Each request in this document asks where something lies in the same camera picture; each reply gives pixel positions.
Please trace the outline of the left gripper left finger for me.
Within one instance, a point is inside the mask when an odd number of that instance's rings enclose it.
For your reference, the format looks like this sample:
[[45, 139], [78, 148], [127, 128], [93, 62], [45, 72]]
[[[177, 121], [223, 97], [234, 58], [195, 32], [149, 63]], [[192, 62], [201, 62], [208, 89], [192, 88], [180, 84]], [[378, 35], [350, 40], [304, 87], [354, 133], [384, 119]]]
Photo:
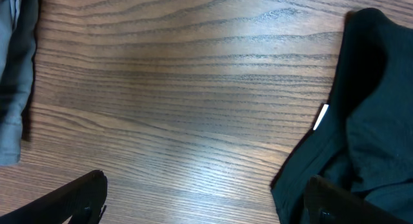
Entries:
[[1, 216], [1, 224], [98, 224], [106, 210], [108, 180], [93, 170]]

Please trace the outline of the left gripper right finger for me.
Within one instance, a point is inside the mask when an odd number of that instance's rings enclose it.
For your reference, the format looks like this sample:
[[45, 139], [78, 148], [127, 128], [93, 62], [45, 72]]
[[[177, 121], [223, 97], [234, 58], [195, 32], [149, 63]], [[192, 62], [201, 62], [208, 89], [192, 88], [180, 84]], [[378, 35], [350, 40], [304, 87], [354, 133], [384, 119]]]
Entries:
[[407, 224], [318, 175], [307, 182], [304, 204], [311, 224]]

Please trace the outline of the black t-shirt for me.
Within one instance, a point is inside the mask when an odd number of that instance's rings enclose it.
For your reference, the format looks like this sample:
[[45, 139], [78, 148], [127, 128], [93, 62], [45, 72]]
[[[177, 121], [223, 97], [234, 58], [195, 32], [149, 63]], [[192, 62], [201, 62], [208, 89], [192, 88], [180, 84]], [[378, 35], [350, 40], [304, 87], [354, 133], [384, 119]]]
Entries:
[[308, 223], [315, 175], [412, 221], [412, 30], [378, 9], [346, 18], [327, 111], [271, 184], [281, 223]]

